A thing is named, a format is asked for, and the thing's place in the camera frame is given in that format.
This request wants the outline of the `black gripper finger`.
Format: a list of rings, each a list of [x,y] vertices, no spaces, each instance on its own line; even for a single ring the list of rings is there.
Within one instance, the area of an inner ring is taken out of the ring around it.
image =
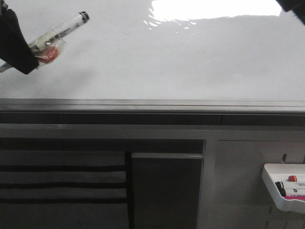
[[[1,73],[15,68],[29,74],[39,66],[38,58],[24,39],[16,13],[3,0],[0,2],[0,59],[5,62],[0,67]]]
[[[285,12],[292,11],[305,24],[305,0],[276,0]]]

